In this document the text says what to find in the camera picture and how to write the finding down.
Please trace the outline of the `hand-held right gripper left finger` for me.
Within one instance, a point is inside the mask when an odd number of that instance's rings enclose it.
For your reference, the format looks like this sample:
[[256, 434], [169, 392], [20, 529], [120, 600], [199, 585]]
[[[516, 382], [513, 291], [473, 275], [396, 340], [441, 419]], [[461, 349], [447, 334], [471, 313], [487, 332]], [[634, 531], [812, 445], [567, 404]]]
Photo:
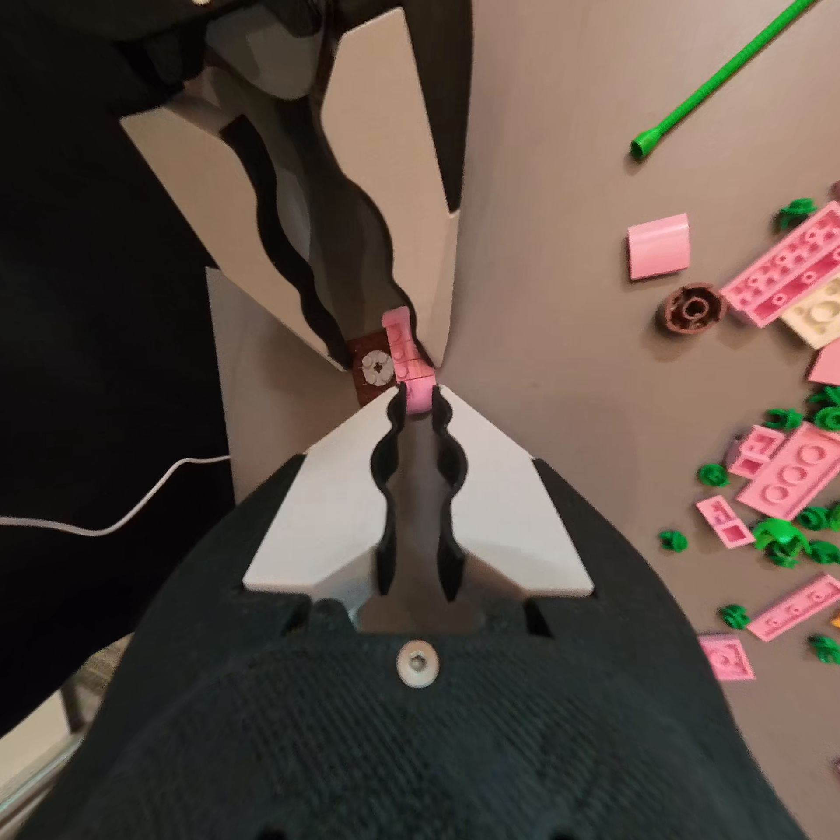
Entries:
[[311, 446], [243, 578], [251, 592], [369, 599], [386, 500], [374, 449], [392, 430], [390, 387]]

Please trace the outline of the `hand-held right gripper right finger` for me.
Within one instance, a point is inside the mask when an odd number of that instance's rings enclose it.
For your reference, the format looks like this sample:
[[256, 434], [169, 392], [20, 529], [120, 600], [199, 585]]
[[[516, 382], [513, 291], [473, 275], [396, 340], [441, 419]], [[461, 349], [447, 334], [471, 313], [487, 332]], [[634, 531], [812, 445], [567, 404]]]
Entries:
[[591, 595], [592, 578], [530, 453], [446, 386], [433, 390], [432, 421], [447, 485], [437, 542], [446, 600]]

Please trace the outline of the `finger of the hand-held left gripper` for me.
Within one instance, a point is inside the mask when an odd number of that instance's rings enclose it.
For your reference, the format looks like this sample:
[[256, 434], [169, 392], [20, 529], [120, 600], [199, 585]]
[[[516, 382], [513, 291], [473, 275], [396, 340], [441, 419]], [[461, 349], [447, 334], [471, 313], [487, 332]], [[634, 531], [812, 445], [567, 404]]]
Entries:
[[450, 212], [406, 16], [394, 8], [344, 34], [322, 102], [342, 173], [369, 197], [392, 244], [392, 278], [434, 365], [448, 342], [459, 211]]
[[211, 105], [170, 105], [121, 120], [213, 265], [336, 368], [350, 368], [313, 270], [284, 230], [275, 167], [255, 125]]

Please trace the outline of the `small brown square plate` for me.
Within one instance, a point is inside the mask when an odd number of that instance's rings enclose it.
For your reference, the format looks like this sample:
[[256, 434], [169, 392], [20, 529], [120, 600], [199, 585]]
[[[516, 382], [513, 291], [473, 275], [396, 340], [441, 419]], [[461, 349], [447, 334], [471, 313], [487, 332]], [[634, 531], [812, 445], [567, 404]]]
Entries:
[[385, 389], [394, 385], [395, 374], [391, 383], [386, 387], [373, 387], [364, 382], [361, 372], [362, 357], [371, 350], [383, 350], [391, 355], [389, 343], [386, 337], [386, 331], [379, 329], [375, 332], [369, 333], [357, 339], [350, 339], [346, 342], [347, 347], [352, 355], [351, 373], [353, 376], [353, 384], [355, 387], [356, 396], [360, 406], [364, 407], [371, 403], [377, 396], [379, 396]]

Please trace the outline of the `person's black clothing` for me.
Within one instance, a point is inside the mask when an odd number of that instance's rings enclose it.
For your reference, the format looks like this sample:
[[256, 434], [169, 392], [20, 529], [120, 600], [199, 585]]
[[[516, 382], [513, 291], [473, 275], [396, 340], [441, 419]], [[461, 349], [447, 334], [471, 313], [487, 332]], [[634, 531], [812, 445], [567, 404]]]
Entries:
[[[228, 441], [206, 253], [119, 125], [160, 98], [54, 7], [2, 2], [2, 516], [100, 530]], [[228, 463], [184, 465], [108, 536], [2, 526], [2, 733], [233, 505]]]

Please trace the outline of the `small pink hollow brick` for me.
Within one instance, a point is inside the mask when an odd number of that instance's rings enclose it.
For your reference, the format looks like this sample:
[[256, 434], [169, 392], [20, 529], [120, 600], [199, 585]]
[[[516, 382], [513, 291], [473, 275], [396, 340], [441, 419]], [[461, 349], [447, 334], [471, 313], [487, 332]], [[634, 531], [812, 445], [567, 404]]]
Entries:
[[725, 456], [728, 473], [753, 479], [771, 462], [786, 435], [778, 429], [753, 425], [748, 433], [735, 438]]
[[753, 533], [723, 496], [699, 500], [696, 509], [725, 548], [734, 550], [755, 544]]

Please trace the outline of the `pink square hollow plate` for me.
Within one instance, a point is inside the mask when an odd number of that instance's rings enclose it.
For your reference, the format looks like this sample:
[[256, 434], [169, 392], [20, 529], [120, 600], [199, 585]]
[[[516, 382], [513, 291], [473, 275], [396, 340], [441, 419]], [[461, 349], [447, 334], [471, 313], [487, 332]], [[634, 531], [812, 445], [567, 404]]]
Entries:
[[754, 681], [753, 667], [741, 640], [734, 634], [708, 633], [697, 636], [715, 679], [721, 683]]

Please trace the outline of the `brown round brick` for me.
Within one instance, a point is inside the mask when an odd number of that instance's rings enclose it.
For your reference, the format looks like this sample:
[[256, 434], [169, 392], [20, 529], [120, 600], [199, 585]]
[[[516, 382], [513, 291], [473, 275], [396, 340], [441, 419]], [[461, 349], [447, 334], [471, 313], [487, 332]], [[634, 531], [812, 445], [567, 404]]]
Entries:
[[729, 304], [713, 286], [692, 282], [671, 291], [658, 308], [658, 324], [677, 335], [698, 335], [726, 316]]

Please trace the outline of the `pink plate with round holes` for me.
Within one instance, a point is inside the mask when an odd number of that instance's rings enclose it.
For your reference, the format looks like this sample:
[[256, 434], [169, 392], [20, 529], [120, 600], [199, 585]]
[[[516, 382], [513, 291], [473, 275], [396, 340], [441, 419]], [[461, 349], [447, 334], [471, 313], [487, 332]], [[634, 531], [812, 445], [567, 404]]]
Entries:
[[839, 473], [839, 434], [804, 422], [735, 497], [769, 518], [794, 519]]

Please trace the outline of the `pink curved slope tile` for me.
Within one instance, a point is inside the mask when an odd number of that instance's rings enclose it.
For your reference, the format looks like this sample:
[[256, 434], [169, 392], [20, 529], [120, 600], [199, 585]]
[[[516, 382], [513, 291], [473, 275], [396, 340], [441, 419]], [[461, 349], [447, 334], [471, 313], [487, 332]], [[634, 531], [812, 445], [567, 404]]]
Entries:
[[690, 266], [687, 213], [628, 227], [626, 245], [632, 282], [686, 270]]

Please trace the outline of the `green flexible rod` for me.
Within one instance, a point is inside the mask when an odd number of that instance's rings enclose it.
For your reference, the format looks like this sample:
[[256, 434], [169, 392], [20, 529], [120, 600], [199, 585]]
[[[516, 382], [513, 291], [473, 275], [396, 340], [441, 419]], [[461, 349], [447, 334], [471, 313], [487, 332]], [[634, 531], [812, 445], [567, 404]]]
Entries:
[[793, 22], [801, 18], [816, 1], [793, 1], [769, 24], [722, 65], [715, 73], [694, 90], [674, 110], [666, 114], [650, 129], [639, 133], [629, 144], [628, 153], [633, 161], [642, 161], [657, 148], [663, 138], [683, 123], [694, 111], [717, 92], [727, 81], [740, 72], [756, 55], [776, 40]]

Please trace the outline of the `pink narrow three-stud plate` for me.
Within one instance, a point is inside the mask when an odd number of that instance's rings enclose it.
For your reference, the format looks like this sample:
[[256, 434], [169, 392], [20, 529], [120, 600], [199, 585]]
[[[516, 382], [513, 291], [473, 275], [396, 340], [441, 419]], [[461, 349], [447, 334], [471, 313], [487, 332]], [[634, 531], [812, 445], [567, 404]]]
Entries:
[[839, 601], [839, 581], [819, 574], [756, 615], [747, 631], [768, 643]]

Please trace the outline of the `pink flat square tile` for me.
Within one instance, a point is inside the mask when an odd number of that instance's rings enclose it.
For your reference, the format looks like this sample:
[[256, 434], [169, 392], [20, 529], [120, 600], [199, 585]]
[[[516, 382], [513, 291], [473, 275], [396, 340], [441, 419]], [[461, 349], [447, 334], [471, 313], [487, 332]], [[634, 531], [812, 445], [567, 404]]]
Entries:
[[840, 340], [835, 339], [817, 353], [806, 380], [819, 385], [840, 386]]

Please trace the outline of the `cream square plate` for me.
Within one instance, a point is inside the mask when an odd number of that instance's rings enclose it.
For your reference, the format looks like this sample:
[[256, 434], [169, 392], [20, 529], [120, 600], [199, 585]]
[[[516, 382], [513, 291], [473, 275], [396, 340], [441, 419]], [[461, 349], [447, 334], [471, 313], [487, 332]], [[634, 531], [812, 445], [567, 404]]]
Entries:
[[819, 350], [839, 337], [839, 274], [780, 315], [800, 338]]

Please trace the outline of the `long pink hollow brick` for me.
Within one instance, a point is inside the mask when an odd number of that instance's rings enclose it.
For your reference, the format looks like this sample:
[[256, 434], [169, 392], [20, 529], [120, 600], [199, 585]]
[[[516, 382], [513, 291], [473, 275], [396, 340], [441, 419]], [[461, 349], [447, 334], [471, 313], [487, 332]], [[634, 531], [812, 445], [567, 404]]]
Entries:
[[826, 204], [719, 289], [742, 322], [762, 329], [838, 272], [839, 205]]

